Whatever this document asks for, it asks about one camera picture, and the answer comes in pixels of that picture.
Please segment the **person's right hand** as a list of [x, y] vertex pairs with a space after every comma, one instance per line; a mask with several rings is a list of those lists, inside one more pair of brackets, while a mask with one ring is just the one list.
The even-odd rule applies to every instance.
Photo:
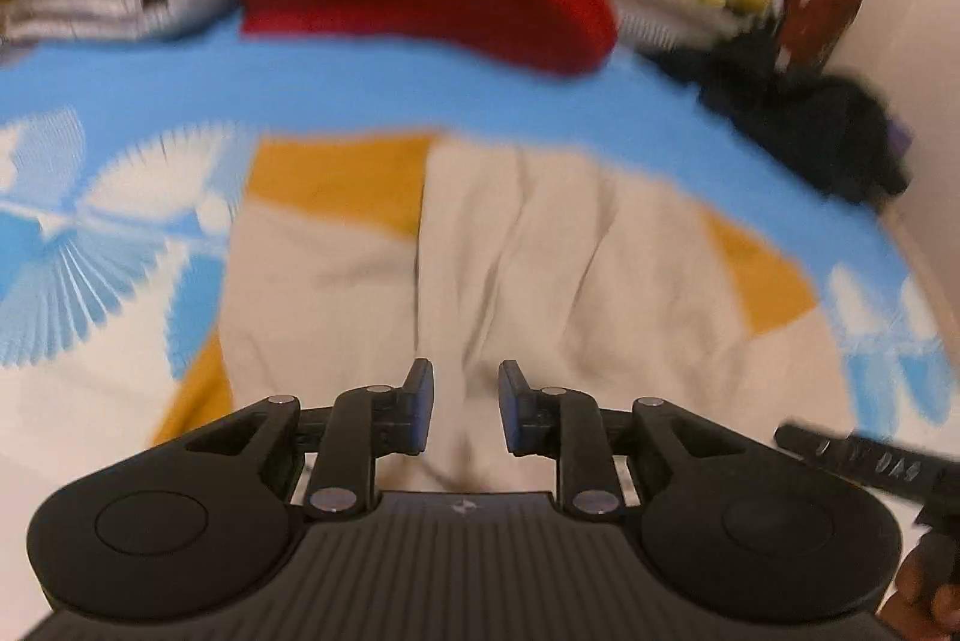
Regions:
[[958, 586], [951, 582], [932, 588], [929, 556], [918, 545], [901, 563], [893, 592], [878, 618], [908, 641], [949, 641], [958, 638]]

